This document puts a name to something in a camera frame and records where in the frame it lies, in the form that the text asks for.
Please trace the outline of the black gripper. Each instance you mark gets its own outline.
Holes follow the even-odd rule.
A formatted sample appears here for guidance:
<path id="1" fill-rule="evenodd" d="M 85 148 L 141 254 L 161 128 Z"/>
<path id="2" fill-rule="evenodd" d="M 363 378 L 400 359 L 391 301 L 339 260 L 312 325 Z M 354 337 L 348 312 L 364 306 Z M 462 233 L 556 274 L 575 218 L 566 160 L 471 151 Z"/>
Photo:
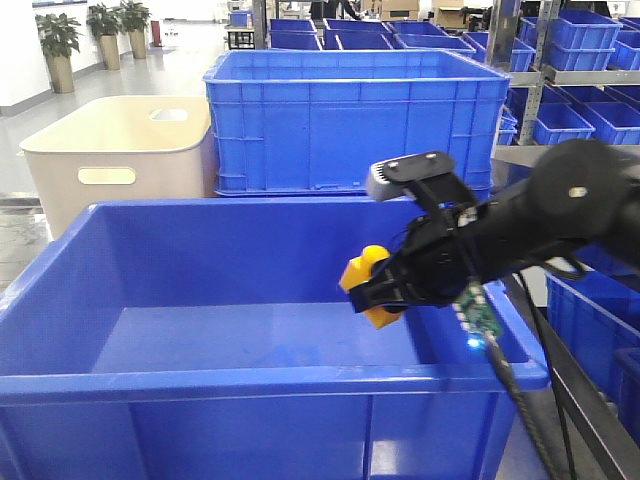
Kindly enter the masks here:
<path id="1" fill-rule="evenodd" d="M 452 303 L 473 281 L 488 281 L 488 219 L 464 226 L 446 212 L 421 215 L 407 225 L 404 241 L 382 264 L 382 280 L 348 290 L 357 313 L 381 307 L 401 313 L 413 305 Z"/>

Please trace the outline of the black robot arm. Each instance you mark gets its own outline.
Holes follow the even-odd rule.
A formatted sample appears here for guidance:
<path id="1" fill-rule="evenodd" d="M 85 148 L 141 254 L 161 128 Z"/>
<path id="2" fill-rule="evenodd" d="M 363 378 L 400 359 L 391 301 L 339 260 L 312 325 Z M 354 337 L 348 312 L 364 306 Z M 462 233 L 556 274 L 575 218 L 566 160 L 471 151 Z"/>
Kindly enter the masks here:
<path id="1" fill-rule="evenodd" d="M 530 175 L 484 201 L 441 151 L 371 165 L 376 201 L 410 196 L 423 210 L 369 279 L 348 288 L 356 312 L 447 305 L 473 281 L 486 284 L 592 243 L 639 268 L 639 159 L 598 140 L 551 146 Z"/>

